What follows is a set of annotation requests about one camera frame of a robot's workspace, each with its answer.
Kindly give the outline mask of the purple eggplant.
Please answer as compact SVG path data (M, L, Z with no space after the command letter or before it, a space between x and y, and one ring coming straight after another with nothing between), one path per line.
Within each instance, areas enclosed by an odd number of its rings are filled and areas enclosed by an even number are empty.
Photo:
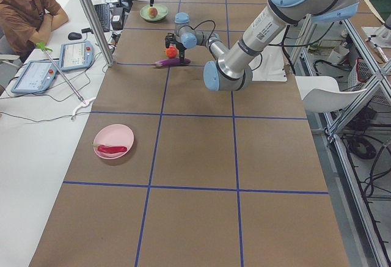
M154 67L161 68L161 67L176 67L176 66L184 66L189 65L191 61L187 58L184 58L183 60L180 60L180 58L170 58L170 59L164 59L159 60L153 64Z

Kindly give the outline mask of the yellow pink peach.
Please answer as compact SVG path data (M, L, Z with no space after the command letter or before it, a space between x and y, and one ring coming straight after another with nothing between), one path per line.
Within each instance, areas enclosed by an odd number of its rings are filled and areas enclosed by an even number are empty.
M149 7L147 14L149 18L154 19L158 16L158 10L156 7Z

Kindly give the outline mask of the red chili pepper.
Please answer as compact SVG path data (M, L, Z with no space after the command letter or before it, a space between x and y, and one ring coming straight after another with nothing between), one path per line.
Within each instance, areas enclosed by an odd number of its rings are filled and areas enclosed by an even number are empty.
M93 144L93 147L97 149L98 152L105 154L116 154L116 153L126 153L127 147L125 146L107 146L107 145L97 145Z

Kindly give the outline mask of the red pomegranate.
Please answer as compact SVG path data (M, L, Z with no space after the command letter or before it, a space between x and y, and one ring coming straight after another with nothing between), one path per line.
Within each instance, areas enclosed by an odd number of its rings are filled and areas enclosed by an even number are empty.
M173 59L177 57L178 50L175 46L170 45L168 48L165 49L165 54L169 59Z

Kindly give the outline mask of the green plate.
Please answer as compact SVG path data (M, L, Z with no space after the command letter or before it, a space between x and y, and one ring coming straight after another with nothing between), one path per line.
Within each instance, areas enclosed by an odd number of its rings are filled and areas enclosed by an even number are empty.
M149 7L156 7L157 10L158 10L158 16L154 19L151 19L148 17L148 14L147 14L147 11L148 11L148 8ZM149 6L149 5L146 5L146 6L143 6L140 10L140 16L146 20L146 21L160 21L160 20L163 20L169 13L169 10L167 8L166 5L162 5L162 4L154 4L153 6Z

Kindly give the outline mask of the black keyboard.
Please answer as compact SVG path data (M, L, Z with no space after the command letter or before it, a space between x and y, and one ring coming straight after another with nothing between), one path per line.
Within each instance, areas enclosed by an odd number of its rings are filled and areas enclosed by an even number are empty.
M100 26L102 27L104 32L109 32L111 29L110 26L110 8L109 5L104 4L95 4L94 6L95 12L98 17L98 21L100 22Z

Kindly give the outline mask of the black computer mouse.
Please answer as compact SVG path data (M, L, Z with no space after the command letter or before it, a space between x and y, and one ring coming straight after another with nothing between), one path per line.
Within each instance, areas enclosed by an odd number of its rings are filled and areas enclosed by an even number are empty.
M77 32L70 32L67 36L69 40L80 40L82 39L82 34Z

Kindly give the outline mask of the far blue teach pendant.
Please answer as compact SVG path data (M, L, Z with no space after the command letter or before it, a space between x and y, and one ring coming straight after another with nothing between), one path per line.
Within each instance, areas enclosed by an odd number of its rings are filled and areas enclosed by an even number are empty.
M88 68L94 60L90 41L64 43L60 48L59 67L62 71Z

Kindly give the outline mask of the blue teach pendant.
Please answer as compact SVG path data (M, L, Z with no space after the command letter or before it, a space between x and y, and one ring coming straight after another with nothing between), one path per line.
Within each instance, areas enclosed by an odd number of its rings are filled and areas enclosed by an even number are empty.
M59 67L62 71L88 68L94 60L90 41L64 43L60 48Z
M11 88L12 93L40 93L49 88L56 76L56 68L49 60L27 63L22 74Z

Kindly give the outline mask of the pink plate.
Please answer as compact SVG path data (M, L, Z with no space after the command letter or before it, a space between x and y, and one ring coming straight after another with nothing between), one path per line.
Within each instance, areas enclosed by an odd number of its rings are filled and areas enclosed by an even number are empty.
M131 128L123 124L112 124L101 129L93 140L93 144L107 146L125 146L126 153L105 154L93 147L94 153L103 159L116 159L127 154L134 144L134 133Z

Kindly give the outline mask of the man in brown shirt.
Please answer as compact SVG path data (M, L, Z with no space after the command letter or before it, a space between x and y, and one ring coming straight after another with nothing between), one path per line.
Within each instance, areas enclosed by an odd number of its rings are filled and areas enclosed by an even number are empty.
M1 0L1 28L13 51L25 61L37 43L68 22L56 0Z

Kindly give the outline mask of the near blue teach pendant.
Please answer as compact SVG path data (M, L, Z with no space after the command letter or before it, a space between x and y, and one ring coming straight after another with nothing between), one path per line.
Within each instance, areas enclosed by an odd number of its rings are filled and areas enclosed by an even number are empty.
M22 74L11 88L12 93L40 93L49 88L56 76L56 68L49 60L27 63Z

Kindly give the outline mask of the white chair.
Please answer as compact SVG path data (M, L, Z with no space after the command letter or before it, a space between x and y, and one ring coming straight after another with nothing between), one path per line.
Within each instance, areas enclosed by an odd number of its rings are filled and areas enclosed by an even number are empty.
M367 91L340 91L338 82L330 76L295 76L295 80L307 112L324 113L344 109Z

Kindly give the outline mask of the aluminium frame post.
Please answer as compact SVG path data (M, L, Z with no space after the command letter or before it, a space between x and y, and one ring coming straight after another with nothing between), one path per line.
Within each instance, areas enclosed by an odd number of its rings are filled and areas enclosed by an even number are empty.
M101 27L100 21L96 14L95 8L93 7L91 0L79 0L82 6L82 9L85 13L85 16L90 24L91 30L93 30L95 39L100 47L100 50L104 56L106 64L108 67L112 67L114 63L114 58L112 51L109 49L109 45L104 36L103 28Z

